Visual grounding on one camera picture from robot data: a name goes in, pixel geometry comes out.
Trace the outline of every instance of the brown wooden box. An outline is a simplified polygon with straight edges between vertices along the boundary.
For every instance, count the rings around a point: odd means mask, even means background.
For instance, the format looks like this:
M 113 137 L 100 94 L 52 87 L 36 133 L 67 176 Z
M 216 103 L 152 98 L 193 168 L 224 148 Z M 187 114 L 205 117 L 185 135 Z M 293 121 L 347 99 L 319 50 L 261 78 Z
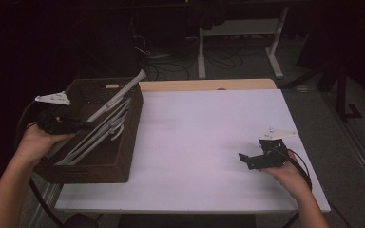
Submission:
M 87 120 L 131 80 L 132 78 L 73 81 L 66 90 L 71 101 L 70 115 Z M 106 88 L 108 85 L 116 85 L 118 88 Z M 144 100 L 139 85 L 135 85 L 125 97 L 130 97 L 131 102 L 123 133 L 116 140 L 111 141 L 110 135 L 75 165 L 54 165 L 89 132 L 81 131 L 54 156 L 42 159 L 34 171 L 51 183 L 127 182 Z M 106 112 L 94 124 L 99 124 L 109 114 L 110 111 Z

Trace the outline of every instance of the hand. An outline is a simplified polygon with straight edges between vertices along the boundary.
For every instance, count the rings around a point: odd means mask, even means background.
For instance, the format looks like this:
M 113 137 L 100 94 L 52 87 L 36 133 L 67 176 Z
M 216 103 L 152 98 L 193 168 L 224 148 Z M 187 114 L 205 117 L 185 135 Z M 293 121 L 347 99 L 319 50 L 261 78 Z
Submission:
M 292 151 L 288 151 L 289 156 L 297 162 Z M 300 175 L 298 170 L 290 163 L 285 163 L 280 168 L 266 168 L 262 172 L 269 173 L 290 193 L 290 195 L 298 200 L 301 196 L 311 193 L 307 182 Z
M 37 124 L 29 123 L 22 141 L 17 147 L 15 157 L 36 165 L 49 152 L 51 147 L 59 141 L 72 138 L 73 134 L 68 135 L 49 135 L 38 128 Z

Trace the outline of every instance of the gray floor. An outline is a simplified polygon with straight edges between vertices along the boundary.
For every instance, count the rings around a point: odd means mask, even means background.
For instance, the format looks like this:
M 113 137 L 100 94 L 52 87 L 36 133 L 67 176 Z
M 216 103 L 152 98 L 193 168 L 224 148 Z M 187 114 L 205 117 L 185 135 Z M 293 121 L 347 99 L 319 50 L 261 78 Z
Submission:
M 284 79 L 276 80 L 263 50 L 270 39 L 233 37 L 208 40 L 205 44 L 208 59 L 205 62 L 207 79 L 271 78 L 278 86 L 284 85 L 308 71 L 296 66 L 304 41 L 304 38 L 281 39 L 276 55 Z M 150 63 L 154 67 L 146 69 L 151 79 L 198 79 L 195 42 L 191 48 L 193 52 L 183 57 L 151 60 Z M 365 227 L 365 168 L 345 131 L 350 128 L 365 149 L 365 94 L 358 84 L 348 80 L 347 102 L 356 105 L 363 118 L 343 123 L 332 109 L 336 91 L 334 89 L 329 93 L 316 91 L 317 80 L 318 77 L 305 82 L 298 87 L 301 89 L 284 90 L 283 95 L 327 199 L 339 209 L 352 227 Z M 44 189 L 47 184 L 39 180 L 39 185 Z M 39 220 L 33 217 L 37 208 L 34 196 L 29 193 L 21 227 L 55 227 L 49 218 L 43 218 L 41 224 L 35 223 Z M 59 211 L 55 213 L 61 220 L 71 216 Z M 292 215 L 257 215 L 257 225 L 259 228 L 281 227 Z M 346 227 L 334 210 L 327 213 L 326 218 L 332 227 Z M 118 219 L 119 215 L 103 215 L 100 227 L 117 227 Z

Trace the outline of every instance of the white table leg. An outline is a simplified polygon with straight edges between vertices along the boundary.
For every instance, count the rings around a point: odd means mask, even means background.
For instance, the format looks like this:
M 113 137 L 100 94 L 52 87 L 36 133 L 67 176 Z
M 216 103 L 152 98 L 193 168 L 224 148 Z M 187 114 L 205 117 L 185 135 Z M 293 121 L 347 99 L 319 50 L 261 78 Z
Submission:
M 282 29 L 283 29 L 284 20 L 286 18 L 288 9 L 289 9 L 288 7 L 285 7 L 283 9 L 282 13 L 280 14 L 279 22 L 277 24 L 277 29 L 276 29 L 275 35 L 274 35 L 274 41 L 272 42 L 270 47 L 267 47 L 265 49 L 266 55 L 268 56 L 268 59 L 269 59 L 269 63 L 271 64 L 271 67 L 275 72 L 275 76 L 279 79 L 283 78 L 283 73 L 280 70 L 280 66 L 278 64 L 277 58 L 275 58 L 275 51 L 277 50 L 278 41 L 279 41 Z
M 198 77 L 206 78 L 205 59 L 203 57 L 203 30 L 200 28 L 200 53 L 198 54 Z

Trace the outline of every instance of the black device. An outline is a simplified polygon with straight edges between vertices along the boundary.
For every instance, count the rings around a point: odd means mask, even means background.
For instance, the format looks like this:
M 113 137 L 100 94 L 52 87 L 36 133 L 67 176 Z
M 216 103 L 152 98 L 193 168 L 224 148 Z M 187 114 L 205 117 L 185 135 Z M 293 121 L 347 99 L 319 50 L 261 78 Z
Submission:
M 47 110 L 40 112 L 37 125 L 51 135 L 72 134 L 80 130 L 93 129 L 92 122 L 71 117 L 67 113 L 67 106 L 52 104 Z
M 286 145 L 282 139 L 279 140 L 259 140 L 263 154 L 255 157 L 248 157 L 239 153 L 240 160 L 247 163 L 248 169 L 264 169 L 271 167 L 281 167 L 289 161 Z

